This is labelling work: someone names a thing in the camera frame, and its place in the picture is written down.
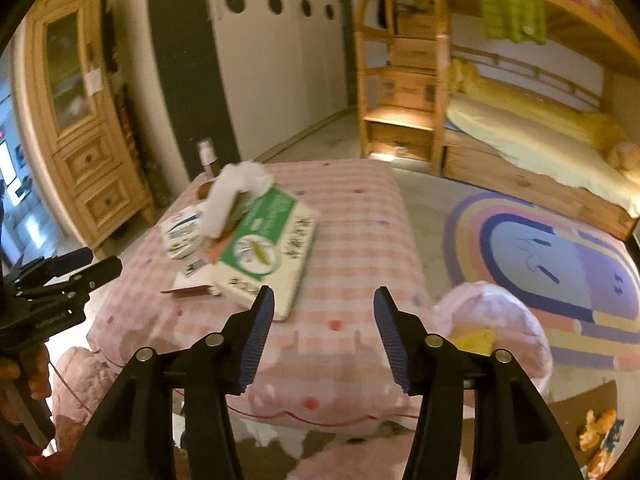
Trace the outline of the person's left hand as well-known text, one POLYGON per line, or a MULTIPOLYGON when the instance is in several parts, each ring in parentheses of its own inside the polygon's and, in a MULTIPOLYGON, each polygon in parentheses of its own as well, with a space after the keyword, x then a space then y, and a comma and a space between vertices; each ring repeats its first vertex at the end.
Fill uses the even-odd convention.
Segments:
POLYGON ((17 380, 25 377, 30 396, 37 401, 46 400, 52 393, 50 385, 50 354, 45 344, 37 344, 21 358, 21 364, 2 356, 1 379, 17 380))

